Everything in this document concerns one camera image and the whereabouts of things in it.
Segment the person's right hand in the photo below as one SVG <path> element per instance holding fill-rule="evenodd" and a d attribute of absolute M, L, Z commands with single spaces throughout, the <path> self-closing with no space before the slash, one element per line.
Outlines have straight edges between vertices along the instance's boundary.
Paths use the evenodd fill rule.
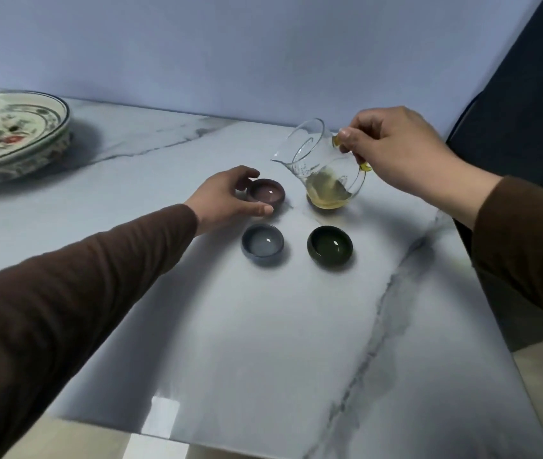
<path fill-rule="evenodd" d="M 398 155 L 355 155 L 387 184 L 442 210 L 470 230 L 501 177 L 454 154 L 417 112 L 399 106 L 392 127 Z"/>

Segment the person's left hand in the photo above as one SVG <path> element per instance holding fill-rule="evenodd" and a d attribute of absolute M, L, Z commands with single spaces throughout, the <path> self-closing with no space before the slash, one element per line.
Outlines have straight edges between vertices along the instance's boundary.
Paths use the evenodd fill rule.
<path fill-rule="evenodd" d="M 232 220 L 248 217 L 235 214 L 236 202 L 251 202 L 237 197 L 237 192 L 244 192 L 259 176 L 256 169 L 236 166 L 208 177 L 184 202 L 197 218 L 196 236 L 214 231 Z"/>

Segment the purple ceramic teacup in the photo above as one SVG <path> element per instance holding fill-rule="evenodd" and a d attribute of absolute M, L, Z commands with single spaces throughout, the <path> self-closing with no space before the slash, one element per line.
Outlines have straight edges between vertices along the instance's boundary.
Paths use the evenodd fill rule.
<path fill-rule="evenodd" d="M 275 180 L 257 178 L 246 189 L 246 198 L 251 202 L 262 202 L 273 208 L 280 207 L 286 198 L 283 186 Z"/>

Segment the clear glass tea pitcher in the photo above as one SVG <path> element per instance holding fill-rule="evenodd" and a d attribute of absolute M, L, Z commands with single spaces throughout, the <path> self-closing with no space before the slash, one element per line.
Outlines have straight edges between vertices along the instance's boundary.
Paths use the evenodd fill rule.
<path fill-rule="evenodd" d="M 315 118 L 296 127 L 280 144 L 272 161 L 285 166 L 305 186 L 316 208 L 343 208 L 361 190 L 372 171 L 367 162 L 358 162 L 339 148 L 323 120 Z"/>

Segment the person's right forearm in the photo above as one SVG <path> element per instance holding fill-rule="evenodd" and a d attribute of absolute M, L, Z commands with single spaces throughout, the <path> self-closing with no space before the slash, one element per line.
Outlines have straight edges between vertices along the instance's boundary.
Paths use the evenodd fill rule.
<path fill-rule="evenodd" d="M 472 234 L 475 265 L 543 309 L 543 188 L 504 177 L 488 195 Z"/>

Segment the person's left forearm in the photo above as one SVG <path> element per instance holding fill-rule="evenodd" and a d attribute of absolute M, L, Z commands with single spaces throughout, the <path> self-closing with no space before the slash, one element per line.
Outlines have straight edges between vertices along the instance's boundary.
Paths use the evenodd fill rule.
<path fill-rule="evenodd" d="M 0 457 L 175 266 L 197 228 L 177 204 L 0 270 Z"/>

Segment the grey-blue ceramic teacup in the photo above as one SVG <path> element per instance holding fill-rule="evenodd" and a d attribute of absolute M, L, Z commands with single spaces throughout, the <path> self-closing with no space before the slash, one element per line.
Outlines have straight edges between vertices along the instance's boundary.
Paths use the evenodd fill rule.
<path fill-rule="evenodd" d="M 285 240 L 277 227 L 256 223 L 249 226 L 240 240 L 243 254 L 260 266 L 275 265 L 283 257 Z"/>

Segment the dark green ceramic teacup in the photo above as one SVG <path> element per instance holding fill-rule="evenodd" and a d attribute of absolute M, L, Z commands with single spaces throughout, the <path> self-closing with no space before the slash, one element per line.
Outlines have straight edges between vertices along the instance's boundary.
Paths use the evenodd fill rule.
<path fill-rule="evenodd" d="M 353 254 L 351 238 L 342 229 L 331 225 L 314 229 L 308 236 L 306 246 L 311 259 L 328 269 L 345 266 Z"/>

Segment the dark navy chair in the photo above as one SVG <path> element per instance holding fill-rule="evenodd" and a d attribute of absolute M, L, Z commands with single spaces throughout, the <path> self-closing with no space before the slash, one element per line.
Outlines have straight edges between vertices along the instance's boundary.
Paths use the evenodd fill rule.
<path fill-rule="evenodd" d="M 447 144 L 467 163 L 543 186 L 543 0 Z"/>

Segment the floral patterned ceramic plate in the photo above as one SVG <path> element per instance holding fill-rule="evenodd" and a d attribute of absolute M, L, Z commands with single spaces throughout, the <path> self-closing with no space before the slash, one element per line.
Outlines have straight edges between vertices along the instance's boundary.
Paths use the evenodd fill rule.
<path fill-rule="evenodd" d="M 65 100 L 37 91 L 0 91 L 0 184 L 45 168 L 71 143 Z"/>

